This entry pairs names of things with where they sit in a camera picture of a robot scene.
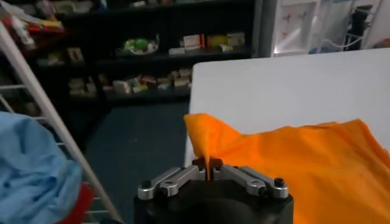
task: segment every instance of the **blue towel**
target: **blue towel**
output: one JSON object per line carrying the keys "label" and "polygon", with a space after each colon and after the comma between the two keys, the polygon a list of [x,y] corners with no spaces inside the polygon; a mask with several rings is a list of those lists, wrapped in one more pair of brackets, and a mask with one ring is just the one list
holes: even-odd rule
{"label": "blue towel", "polygon": [[75,205],[81,169],[31,117],[0,112],[0,223],[52,224]]}

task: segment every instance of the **floor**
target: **floor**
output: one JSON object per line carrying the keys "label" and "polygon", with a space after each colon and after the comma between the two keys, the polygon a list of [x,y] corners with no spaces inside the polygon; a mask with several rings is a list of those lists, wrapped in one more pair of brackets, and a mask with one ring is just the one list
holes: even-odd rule
{"label": "floor", "polygon": [[183,166],[188,103],[115,108],[88,143],[86,157],[124,221],[143,180]]}

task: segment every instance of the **drying rack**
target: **drying rack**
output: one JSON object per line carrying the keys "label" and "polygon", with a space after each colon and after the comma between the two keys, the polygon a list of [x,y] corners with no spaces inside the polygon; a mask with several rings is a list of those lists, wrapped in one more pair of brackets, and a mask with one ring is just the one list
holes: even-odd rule
{"label": "drying rack", "polygon": [[87,211],[88,216],[92,216],[97,213],[109,213],[111,219],[122,222],[122,218],[116,211],[113,203],[104,191],[102,184],[99,182],[97,176],[93,172],[92,168],[84,158],[80,148],[77,146],[75,140],[71,136],[68,129],[65,127],[61,117],[55,110],[53,104],[49,100],[45,91],[41,87],[39,81],[32,72],[30,66],[27,64],[26,59],[16,46],[15,42],[11,38],[8,30],[5,28],[2,22],[0,22],[0,48],[8,61],[16,71],[17,76],[22,81],[20,85],[5,85],[0,86],[0,103],[8,110],[8,112],[14,113],[13,108],[8,101],[2,96],[1,91],[8,91],[13,89],[24,89],[30,93],[34,98],[34,101],[39,106],[44,116],[35,117],[36,120],[46,120],[55,130],[55,133],[59,136],[62,142],[58,142],[58,145],[63,145],[70,155],[75,159],[83,168],[84,177],[87,179],[87,184],[93,188],[98,197],[94,200],[100,200],[106,210],[100,211]]}

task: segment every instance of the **white table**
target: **white table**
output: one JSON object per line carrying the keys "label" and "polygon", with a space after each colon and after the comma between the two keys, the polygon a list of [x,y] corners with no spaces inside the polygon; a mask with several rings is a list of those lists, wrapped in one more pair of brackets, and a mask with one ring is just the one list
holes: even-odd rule
{"label": "white table", "polygon": [[389,149],[390,49],[196,64],[190,113],[241,133],[360,118]]}

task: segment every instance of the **orange cloth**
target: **orange cloth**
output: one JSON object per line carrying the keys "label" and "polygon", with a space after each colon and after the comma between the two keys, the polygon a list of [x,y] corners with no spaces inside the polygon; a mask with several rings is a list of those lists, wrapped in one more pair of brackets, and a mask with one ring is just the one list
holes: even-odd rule
{"label": "orange cloth", "polygon": [[389,154],[361,120],[254,135],[207,114],[185,123],[196,156],[284,178],[295,224],[390,223]]}

